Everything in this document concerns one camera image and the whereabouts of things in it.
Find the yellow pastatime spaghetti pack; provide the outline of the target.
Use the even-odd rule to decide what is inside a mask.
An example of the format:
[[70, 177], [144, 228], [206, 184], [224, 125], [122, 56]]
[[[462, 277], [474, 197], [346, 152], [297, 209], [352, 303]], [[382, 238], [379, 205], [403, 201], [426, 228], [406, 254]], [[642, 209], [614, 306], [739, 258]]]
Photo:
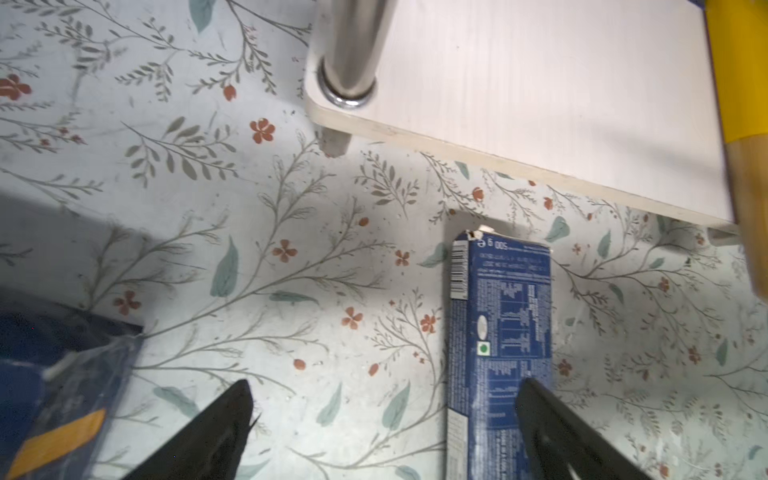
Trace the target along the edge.
[[767, 299], [767, 3], [707, 1], [734, 216], [752, 289]]

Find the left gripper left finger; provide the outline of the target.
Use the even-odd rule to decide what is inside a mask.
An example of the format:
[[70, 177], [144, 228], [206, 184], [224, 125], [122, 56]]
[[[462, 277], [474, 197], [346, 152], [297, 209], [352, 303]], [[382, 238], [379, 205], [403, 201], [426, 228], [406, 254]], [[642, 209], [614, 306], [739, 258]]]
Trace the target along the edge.
[[249, 383], [239, 380], [173, 438], [138, 465], [128, 479], [233, 479], [252, 419]]

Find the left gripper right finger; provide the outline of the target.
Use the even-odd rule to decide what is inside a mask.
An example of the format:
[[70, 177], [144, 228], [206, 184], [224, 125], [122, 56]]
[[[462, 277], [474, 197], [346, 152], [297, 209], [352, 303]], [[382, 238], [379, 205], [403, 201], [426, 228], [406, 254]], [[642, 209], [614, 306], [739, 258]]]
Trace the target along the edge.
[[534, 378], [521, 382], [516, 414], [534, 479], [647, 479]]

